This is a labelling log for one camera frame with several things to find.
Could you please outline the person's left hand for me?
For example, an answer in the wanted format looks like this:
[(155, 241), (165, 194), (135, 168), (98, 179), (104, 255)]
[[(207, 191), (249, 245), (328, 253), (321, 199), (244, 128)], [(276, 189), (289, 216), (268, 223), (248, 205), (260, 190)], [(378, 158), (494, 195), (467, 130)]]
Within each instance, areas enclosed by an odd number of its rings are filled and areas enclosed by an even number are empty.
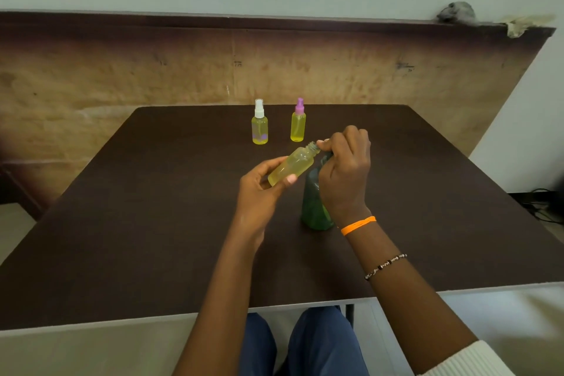
[(287, 190), (267, 190), (267, 176), (286, 158), (287, 156), (265, 160), (243, 175), (232, 221), (233, 230), (247, 236), (264, 232), (278, 200)]

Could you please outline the person's right hand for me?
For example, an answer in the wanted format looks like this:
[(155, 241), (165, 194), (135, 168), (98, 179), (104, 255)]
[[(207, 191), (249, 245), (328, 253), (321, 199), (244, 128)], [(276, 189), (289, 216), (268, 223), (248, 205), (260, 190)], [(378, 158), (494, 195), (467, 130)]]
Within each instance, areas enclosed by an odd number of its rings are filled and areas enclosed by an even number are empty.
[(332, 156), (319, 173), (320, 197), (340, 229), (371, 216), (365, 203), (370, 161), (336, 161)]

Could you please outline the yellow liquid bottle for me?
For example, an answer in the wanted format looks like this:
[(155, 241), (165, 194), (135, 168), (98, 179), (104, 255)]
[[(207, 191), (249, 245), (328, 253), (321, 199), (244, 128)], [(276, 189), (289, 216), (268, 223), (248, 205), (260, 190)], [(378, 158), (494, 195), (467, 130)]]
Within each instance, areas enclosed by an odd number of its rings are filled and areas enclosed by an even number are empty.
[(304, 147), (299, 147), (293, 151), (284, 162), (275, 168), (267, 177), (271, 187), (284, 180), (290, 175), (299, 177), (311, 167), (315, 157), (321, 149), (314, 142), (310, 142)]

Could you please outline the person's right forearm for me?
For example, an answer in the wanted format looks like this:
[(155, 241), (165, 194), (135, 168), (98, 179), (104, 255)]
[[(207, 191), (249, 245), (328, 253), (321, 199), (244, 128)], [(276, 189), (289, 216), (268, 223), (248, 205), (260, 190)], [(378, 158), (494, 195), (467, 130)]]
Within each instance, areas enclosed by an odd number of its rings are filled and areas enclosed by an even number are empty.
[(478, 339), (377, 222), (347, 236), (411, 370), (423, 374)]

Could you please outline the person's left forearm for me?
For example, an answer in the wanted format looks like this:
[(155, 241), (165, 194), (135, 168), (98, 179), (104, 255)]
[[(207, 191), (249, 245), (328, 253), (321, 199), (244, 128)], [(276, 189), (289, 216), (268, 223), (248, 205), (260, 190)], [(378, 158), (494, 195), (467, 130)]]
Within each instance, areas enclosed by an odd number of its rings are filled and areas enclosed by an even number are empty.
[(253, 262), (264, 230), (233, 221), (172, 376), (237, 376)]

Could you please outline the green plastic bottle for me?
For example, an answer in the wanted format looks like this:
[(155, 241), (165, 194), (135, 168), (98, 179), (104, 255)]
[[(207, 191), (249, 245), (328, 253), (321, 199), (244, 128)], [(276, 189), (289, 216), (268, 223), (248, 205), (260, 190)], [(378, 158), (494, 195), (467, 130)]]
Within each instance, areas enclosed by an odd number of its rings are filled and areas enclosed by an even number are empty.
[(322, 167), (333, 156), (333, 152), (327, 152), (320, 163), (307, 173), (302, 200), (302, 223), (312, 230), (326, 231), (334, 226), (327, 209), (324, 207), (319, 188), (319, 173)]

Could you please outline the yellow spray bottle purple cap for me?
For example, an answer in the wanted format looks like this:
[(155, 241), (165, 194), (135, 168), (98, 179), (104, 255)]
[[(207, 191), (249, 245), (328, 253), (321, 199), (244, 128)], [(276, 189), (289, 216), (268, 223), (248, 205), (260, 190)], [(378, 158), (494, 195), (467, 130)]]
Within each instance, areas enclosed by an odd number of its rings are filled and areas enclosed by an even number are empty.
[(291, 140), (302, 142), (305, 137), (306, 114), (303, 98), (298, 98), (294, 107), (291, 123)]

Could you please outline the yellow spray bottle white cap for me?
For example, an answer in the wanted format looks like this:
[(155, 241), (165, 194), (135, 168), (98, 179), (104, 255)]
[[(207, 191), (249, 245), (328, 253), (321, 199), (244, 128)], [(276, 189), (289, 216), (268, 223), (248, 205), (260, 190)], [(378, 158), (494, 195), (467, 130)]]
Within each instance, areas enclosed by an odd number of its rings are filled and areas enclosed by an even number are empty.
[(268, 141), (268, 119), (264, 113), (262, 99), (255, 100), (254, 116), (251, 119), (252, 141), (257, 145), (264, 145)]

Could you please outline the orange wristband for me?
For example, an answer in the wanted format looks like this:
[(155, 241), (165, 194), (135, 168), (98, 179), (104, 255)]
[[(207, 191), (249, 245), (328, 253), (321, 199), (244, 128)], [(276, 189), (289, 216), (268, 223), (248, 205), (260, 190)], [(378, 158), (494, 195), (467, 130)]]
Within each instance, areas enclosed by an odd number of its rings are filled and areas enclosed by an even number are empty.
[(341, 228), (341, 233), (342, 233), (343, 236), (347, 236), (351, 232), (353, 232), (353, 231), (355, 231), (359, 228), (362, 228), (363, 226), (366, 226), (369, 223), (375, 223), (375, 222), (377, 222), (375, 216), (369, 216), (369, 217), (366, 217), (362, 220), (356, 221), (354, 223), (350, 223), (349, 225)]

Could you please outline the person's blue trouser legs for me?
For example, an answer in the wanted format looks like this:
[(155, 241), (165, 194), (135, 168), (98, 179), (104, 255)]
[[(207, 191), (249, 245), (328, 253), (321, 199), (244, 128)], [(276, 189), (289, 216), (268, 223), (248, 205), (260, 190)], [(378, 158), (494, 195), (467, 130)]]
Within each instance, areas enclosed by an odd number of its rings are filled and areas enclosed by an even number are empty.
[(249, 313), (238, 376), (370, 376), (353, 327), (336, 306), (309, 308), (301, 314), (287, 356), (274, 371), (277, 352), (267, 321)]

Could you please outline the grey crumpled cloth lump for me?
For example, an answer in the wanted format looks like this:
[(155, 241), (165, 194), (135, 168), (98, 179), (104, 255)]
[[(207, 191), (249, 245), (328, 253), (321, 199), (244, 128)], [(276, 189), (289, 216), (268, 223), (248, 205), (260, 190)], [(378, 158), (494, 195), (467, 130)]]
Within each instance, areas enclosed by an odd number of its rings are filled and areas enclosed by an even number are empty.
[(480, 24), (472, 6), (464, 1), (449, 3), (436, 15), (436, 19), (441, 23), (456, 23), (472, 27)]

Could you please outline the brown wooden backdrop board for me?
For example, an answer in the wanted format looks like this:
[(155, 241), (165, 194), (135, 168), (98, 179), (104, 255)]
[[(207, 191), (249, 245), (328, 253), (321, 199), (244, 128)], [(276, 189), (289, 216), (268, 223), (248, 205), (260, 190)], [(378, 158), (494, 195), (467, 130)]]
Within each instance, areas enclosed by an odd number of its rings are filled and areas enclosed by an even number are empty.
[(38, 219), (144, 106), (401, 104), (467, 157), (555, 28), (0, 11), (0, 172)]

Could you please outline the torn beige tape piece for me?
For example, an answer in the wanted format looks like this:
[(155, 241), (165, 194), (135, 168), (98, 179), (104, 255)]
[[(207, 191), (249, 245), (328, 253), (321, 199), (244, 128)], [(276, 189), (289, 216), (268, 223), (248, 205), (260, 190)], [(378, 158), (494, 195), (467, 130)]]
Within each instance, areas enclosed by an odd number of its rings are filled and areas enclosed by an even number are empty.
[(505, 16), (500, 22), (507, 27), (509, 38), (519, 38), (528, 29), (544, 27), (554, 21), (555, 14), (537, 14), (530, 16)]

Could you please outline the white knit sleeve cuff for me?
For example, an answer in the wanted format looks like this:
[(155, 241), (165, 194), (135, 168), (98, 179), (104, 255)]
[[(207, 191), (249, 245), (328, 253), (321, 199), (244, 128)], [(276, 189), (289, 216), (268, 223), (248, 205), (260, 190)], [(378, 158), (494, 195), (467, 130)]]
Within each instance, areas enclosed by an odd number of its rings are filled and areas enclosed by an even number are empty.
[(483, 340), (470, 344), (419, 376), (516, 376)]

